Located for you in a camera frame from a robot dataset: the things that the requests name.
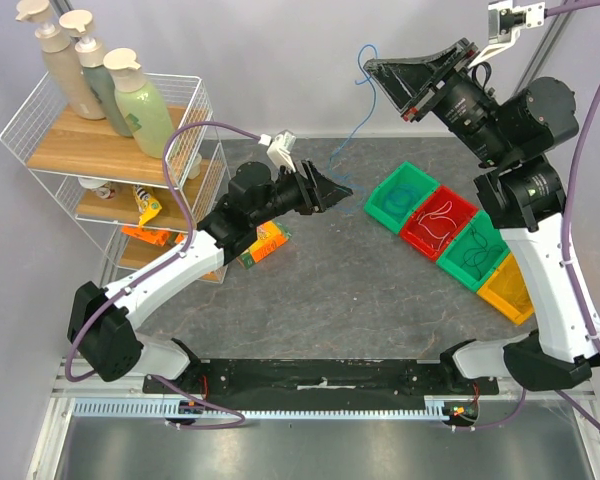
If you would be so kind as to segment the green storage bin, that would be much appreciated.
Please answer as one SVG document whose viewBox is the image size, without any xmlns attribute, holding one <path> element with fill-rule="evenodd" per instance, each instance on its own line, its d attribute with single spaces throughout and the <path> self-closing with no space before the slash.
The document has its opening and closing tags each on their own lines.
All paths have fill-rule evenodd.
<svg viewBox="0 0 600 480">
<path fill-rule="evenodd" d="M 500 231 L 479 210 L 436 260 L 436 265 L 477 292 L 509 253 Z"/>
<path fill-rule="evenodd" d="M 440 183 L 410 162 L 404 162 L 371 193 L 364 211 L 398 234 L 415 210 Z"/>
</svg>

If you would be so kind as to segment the yellow storage bin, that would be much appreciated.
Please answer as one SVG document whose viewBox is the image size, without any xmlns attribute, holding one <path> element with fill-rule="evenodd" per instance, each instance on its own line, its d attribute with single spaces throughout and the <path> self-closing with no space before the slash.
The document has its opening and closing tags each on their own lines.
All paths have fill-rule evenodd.
<svg viewBox="0 0 600 480">
<path fill-rule="evenodd" d="M 477 290 L 477 295 L 515 325 L 523 324 L 534 313 L 522 273 L 512 253 Z"/>
</svg>

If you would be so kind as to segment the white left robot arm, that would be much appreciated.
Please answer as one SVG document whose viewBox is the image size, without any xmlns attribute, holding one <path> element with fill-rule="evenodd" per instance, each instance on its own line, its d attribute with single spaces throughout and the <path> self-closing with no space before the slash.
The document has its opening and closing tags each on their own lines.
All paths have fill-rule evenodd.
<svg viewBox="0 0 600 480">
<path fill-rule="evenodd" d="M 227 192 L 183 241 L 125 278 L 105 287 L 87 282 L 77 290 L 66 378 L 84 380 L 71 370 L 81 356 L 105 382 L 138 373 L 164 377 L 178 393 L 191 392 L 200 378 L 192 353 L 180 341 L 139 334 L 144 321 L 185 287 L 239 257 L 256 241 L 260 225 L 290 211 L 323 213 L 352 193 L 310 161 L 300 171 L 282 167 L 276 176 L 261 162 L 242 164 Z"/>
</svg>

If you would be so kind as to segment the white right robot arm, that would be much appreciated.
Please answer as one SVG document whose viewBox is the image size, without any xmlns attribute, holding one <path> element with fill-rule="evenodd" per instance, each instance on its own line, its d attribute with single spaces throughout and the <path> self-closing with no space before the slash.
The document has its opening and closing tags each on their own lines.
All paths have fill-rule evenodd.
<svg viewBox="0 0 600 480">
<path fill-rule="evenodd" d="M 498 102 L 476 78 L 478 54 L 461 39 L 430 56 L 363 66 L 404 120 L 433 114 L 476 156 L 478 199 L 535 311 L 529 334 L 446 350 L 438 381 L 453 394 L 478 377 L 509 377 L 529 391 L 569 390 L 600 367 L 600 318 L 568 230 L 567 193 L 546 156 L 579 131 L 575 95 L 564 82 L 540 77 Z"/>
</svg>

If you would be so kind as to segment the white wire shelf rack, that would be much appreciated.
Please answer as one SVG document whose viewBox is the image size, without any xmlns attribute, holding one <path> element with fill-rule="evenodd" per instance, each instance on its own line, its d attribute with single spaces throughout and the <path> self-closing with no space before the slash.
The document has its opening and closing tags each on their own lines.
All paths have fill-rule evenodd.
<svg viewBox="0 0 600 480">
<path fill-rule="evenodd" d="M 213 117 L 206 86 L 197 76 L 153 73 L 149 78 L 166 100 L 175 125 L 203 124 L 176 142 L 168 160 L 177 189 L 199 220 L 214 206 L 229 177 L 219 131 L 205 124 Z M 137 225 L 139 219 L 134 184 L 151 187 L 162 205 L 150 228 L 186 228 L 164 182 L 160 160 L 145 155 L 133 139 L 116 134 L 107 121 L 79 117 L 49 76 L 43 76 L 24 100 L 0 141 L 102 252 L 101 284 L 135 271 L 119 266 L 127 243 L 120 229 Z M 119 193 L 102 200 L 82 188 L 79 177 L 114 181 Z"/>
</svg>

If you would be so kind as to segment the red storage bin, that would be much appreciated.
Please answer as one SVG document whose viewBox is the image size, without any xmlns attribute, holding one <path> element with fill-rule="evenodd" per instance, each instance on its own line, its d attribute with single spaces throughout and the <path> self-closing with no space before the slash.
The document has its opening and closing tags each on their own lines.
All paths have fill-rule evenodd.
<svg viewBox="0 0 600 480">
<path fill-rule="evenodd" d="M 410 216 L 399 237 L 435 262 L 477 212 L 477 206 L 441 185 Z"/>
</svg>

